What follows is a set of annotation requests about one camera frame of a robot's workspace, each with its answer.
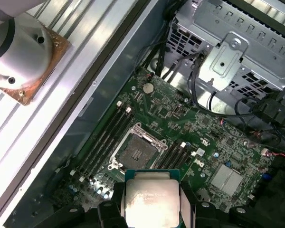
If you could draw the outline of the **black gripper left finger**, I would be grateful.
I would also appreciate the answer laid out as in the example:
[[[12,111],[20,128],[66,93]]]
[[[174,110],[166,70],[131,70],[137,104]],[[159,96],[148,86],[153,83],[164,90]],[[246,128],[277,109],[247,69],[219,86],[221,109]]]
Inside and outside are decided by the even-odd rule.
[[[121,213],[124,182],[114,184],[111,200],[102,201],[87,212],[82,206],[67,206],[59,209],[35,227],[37,228],[124,228],[125,218]]]

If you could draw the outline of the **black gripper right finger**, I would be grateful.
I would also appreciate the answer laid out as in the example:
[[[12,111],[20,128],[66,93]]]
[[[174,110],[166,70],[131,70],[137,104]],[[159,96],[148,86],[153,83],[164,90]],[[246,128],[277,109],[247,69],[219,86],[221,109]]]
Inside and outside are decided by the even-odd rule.
[[[225,213],[197,198],[189,184],[180,185],[180,214],[187,228],[269,228],[271,223],[256,210],[235,206]]]

